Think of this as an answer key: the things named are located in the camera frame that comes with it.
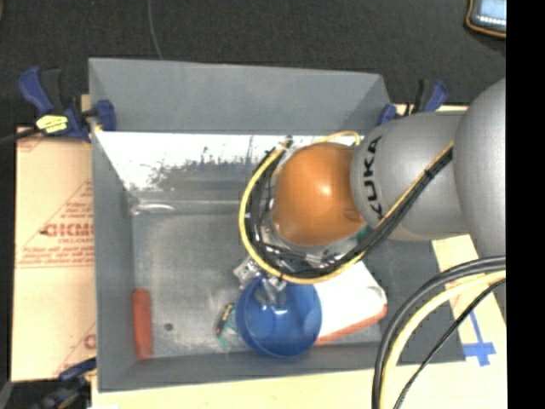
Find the phone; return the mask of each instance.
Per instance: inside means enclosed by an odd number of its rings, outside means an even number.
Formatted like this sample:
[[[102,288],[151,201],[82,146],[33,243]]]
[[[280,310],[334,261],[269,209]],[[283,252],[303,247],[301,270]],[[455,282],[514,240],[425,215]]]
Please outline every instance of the phone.
[[[466,26],[495,37],[506,37],[508,0],[469,0]]]

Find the blue bowl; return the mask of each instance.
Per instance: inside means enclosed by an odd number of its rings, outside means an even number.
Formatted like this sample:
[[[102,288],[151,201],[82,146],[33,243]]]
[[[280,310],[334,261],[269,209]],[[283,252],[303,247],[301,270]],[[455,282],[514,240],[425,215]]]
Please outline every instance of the blue bowl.
[[[255,299],[262,281],[252,281],[238,299],[238,333],[260,354],[276,358],[303,354],[316,342],[322,325],[318,293],[312,285],[287,284],[281,308],[262,305]]]

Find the black wire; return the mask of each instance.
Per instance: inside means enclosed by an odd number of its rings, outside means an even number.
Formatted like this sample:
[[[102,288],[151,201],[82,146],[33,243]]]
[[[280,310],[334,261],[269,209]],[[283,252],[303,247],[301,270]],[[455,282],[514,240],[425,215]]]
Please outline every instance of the black wire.
[[[405,301],[405,303],[397,310],[396,314],[390,320],[377,350],[371,392],[371,407],[373,409],[378,409],[380,407],[382,375],[384,372],[387,355],[389,354],[390,346],[400,326],[404,323],[406,316],[409,316],[411,314],[412,309],[425,296],[427,296],[429,292],[437,288],[442,288],[445,284],[449,282],[470,275],[500,271],[505,269],[505,267],[505,256],[486,257],[457,265],[447,271],[444,271],[432,277],[428,282],[422,285],[414,294],[412,294]]]
[[[4,144],[9,144],[10,142],[13,143],[22,138],[26,138],[27,136],[35,135],[36,133],[39,133],[40,131],[41,131],[40,129],[26,129],[26,130],[22,130],[21,132],[2,136],[0,138],[0,146],[3,146]]]
[[[265,162],[265,159],[268,155],[260,162],[260,165]],[[416,199],[420,196],[426,185],[452,160],[452,148],[447,150],[443,155],[437,159],[437,161],[425,170],[425,174],[418,180],[415,186],[410,190],[410,192],[404,197],[404,200],[399,203],[397,208],[384,219],[382,223],[371,232],[371,234],[364,236],[358,245],[354,247],[351,251],[346,253],[343,257],[339,258],[334,263],[331,263],[328,267],[325,268],[303,268],[300,271],[290,272],[292,275],[297,275],[302,279],[314,279],[318,276],[327,275],[336,271],[339,267],[345,265],[356,256],[360,254],[366,254],[371,252],[375,247],[377,247],[387,236],[399,225],[403,217],[416,202]],[[255,246],[255,248],[260,252],[260,256],[265,257],[267,263],[273,268],[277,269],[280,273],[284,273],[285,269],[280,267],[275,261],[276,257],[271,256],[265,250],[265,247],[262,244],[262,238],[258,234],[260,232],[259,226],[259,204],[255,202],[261,201],[261,196],[265,183],[276,169],[280,158],[275,159],[275,162],[272,162],[266,169],[263,171],[260,179],[254,186],[254,189],[250,193],[250,198],[248,199],[248,205],[251,205],[250,209],[250,226],[252,226],[253,235],[248,232],[248,239]]]
[[[505,283],[505,279],[502,279],[490,285],[488,288],[483,290],[478,296],[476,296],[475,299],[464,309],[464,311],[460,314],[460,316],[456,319],[456,321],[447,329],[447,331],[443,334],[443,336],[433,346],[432,350],[424,358],[424,360],[422,361],[422,363],[420,364],[416,372],[411,376],[409,381],[405,384],[405,386],[401,390],[401,393],[399,394],[398,399],[395,402],[395,405],[393,406],[393,409],[399,409],[401,407],[407,393],[409,392],[410,387],[416,381],[416,378],[418,377],[418,375],[429,364],[429,362],[435,356],[435,354],[441,350],[441,348],[445,345],[449,337],[460,326],[460,324],[467,318],[467,316],[471,314],[471,312],[479,305],[479,303],[483,301],[483,299],[485,299],[485,297],[487,297],[498,286],[503,285],[504,283]]]

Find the gray bin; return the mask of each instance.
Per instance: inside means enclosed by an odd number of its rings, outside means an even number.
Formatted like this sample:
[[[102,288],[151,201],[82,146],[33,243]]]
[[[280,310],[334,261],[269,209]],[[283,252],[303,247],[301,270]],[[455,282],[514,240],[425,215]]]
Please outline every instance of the gray bin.
[[[115,106],[118,131],[111,138],[118,132],[366,134],[389,102],[380,76],[356,72],[92,59],[89,77],[91,102],[108,99]],[[218,176],[184,194],[175,213],[158,214],[134,211],[150,195],[123,183],[99,137],[93,140],[93,164],[100,391],[373,366],[380,326],[367,330],[363,342],[313,348],[293,360],[209,349],[215,314],[238,294],[232,269],[245,253],[238,240],[237,196],[247,172]],[[158,200],[179,197],[174,190]],[[387,241],[366,264],[387,292],[391,311],[437,273],[428,243]],[[155,357],[150,360],[138,360],[134,352],[136,286],[146,287],[152,297]],[[449,318],[443,310],[426,326],[445,328]],[[423,333],[421,345],[431,347],[429,339],[438,333]],[[413,355],[405,359],[416,361],[418,347],[411,344]],[[439,357],[459,358],[457,345]]]

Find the kuka logo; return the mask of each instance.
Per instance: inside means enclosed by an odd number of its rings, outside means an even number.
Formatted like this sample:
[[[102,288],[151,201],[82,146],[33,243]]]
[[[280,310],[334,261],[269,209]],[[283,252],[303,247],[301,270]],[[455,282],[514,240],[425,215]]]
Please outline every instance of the kuka logo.
[[[364,160],[364,177],[367,179],[364,181],[364,186],[367,190],[367,201],[369,202],[369,207],[378,215],[379,220],[381,220],[384,215],[382,214],[382,205],[378,201],[378,194],[376,193],[374,181],[375,170],[372,170],[371,167],[375,163],[376,145],[381,138],[382,135],[378,136],[369,143],[369,146],[367,146],[367,152],[370,153],[370,156],[368,155]]]

